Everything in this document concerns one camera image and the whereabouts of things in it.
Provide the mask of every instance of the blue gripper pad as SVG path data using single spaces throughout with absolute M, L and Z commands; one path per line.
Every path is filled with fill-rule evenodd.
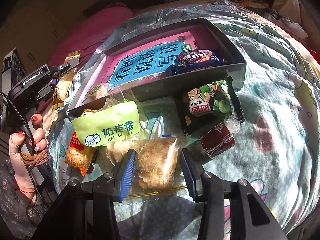
M 198 193 L 196 191 L 196 181 L 191 174 L 191 171 L 185 159 L 185 156 L 183 155 L 183 153 L 181 153 L 181 155 L 182 155 L 182 161 L 184 162 L 184 163 L 181 163 L 181 168 L 182 168 L 184 180 L 186 181 L 189 195 L 192 198 L 196 198 L 198 196 Z
M 129 194 L 129 189 L 130 189 L 131 181 L 132 181 L 132 172 L 133 172 L 133 164 L 134 164 L 135 155 L 136 155 L 136 152 L 133 151 L 133 153 L 131 154 L 130 159 L 128 161 L 128 164 L 124 170 L 124 174 L 121 178 L 121 186 L 120 186 L 120 192 L 119 192 L 119 200 L 121 202 Z

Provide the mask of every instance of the brown square snack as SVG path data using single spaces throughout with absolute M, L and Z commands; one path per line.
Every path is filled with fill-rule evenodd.
M 199 138 L 205 153 L 213 158 L 236 144 L 235 139 L 223 122 Z

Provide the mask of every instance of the light blue cloth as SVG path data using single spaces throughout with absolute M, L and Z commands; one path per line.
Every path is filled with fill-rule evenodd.
M 204 169 L 221 179 L 247 179 L 287 233 L 310 214 L 320 195 L 320 86 L 308 74 L 306 59 L 285 38 L 224 1 L 139 15 L 113 32 L 97 52 L 140 33 L 199 17 L 227 35 L 247 61 L 244 87 L 237 92 L 247 121 L 234 135 L 236 146 L 206 163 Z M 65 114 L 98 57 L 95 53 L 85 70 L 75 77 L 66 106 L 60 110 L 60 121 L 52 127 L 50 154 L 58 192 L 70 179 L 82 180 L 77 169 L 63 162 L 73 133 Z M 158 128 L 152 129 L 155 134 L 169 129 L 165 110 L 154 113 L 150 108 L 145 114 L 149 115 L 149 126 L 157 124 Z M 100 165 L 96 164 L 83 181 L 102 174 L 101 160 L 97 163 Z M 200 217 L 186 190 L 155 201 L 117 203 L 115 211 L 122 239 L 197 239 Z M 229 238 L 230 208 L 225 201 L 225 239 Z

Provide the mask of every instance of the red nail polish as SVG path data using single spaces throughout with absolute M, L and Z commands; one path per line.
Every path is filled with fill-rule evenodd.
M 31 116 L 31 119 L 32 119 L 34 122 L 36 122 L 36 121 L 38 121 L 38 116 L 33 115 L 33 116 Z
M 20 131 L 20 132 L 18 132 L 18 137 L 22 138 L 22 137 L 24 137 L 25 134 L 26 134 L 25 131 Z

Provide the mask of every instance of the green pea snack bag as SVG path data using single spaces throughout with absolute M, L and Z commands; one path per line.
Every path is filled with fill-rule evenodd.
M 194 88 L 184 93 L 176 104 L 183 129 L 186 133 L 197 137 L 221 121 L 226 125 L 229 124 L 228 128 L 239 127 L 239 123 L 244 122 L 231 77 Z
M 89 147 L 106 146 L 140 132 L 139 113 L 134 101 L 83 115 L 72 121 L 79 141 Z

